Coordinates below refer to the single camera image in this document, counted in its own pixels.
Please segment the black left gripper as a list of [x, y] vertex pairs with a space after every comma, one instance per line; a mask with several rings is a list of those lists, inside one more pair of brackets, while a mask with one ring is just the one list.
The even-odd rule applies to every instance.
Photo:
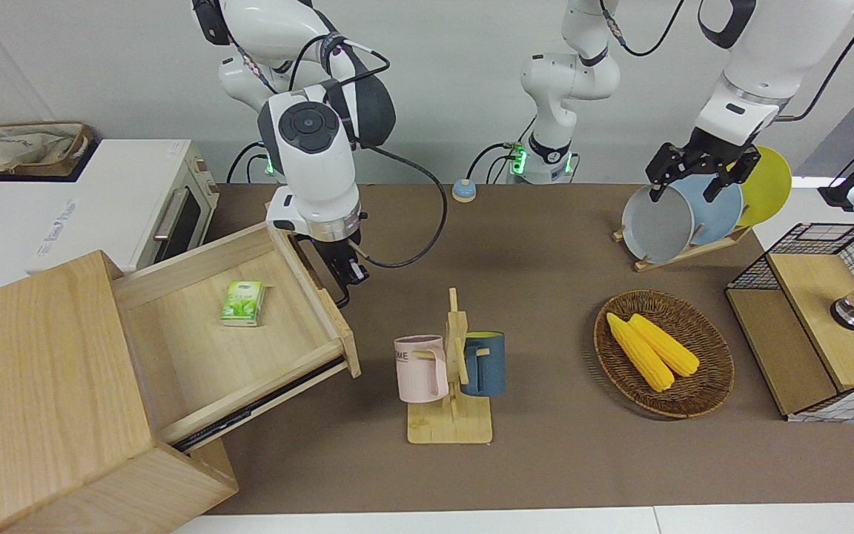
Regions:
[[705, 202], [714, 202], [725, 188], [746, 182], [760, 159], [759, 150], [750, 141], [739, 146], [701, 128], [694, 128], [685, 145], [662, 143], [647, 163], [645, 175], [651, 185], [649, 197], [651, 202], [657, 203], [671, 183], [701, 174], [712, 175], [703, 197]]

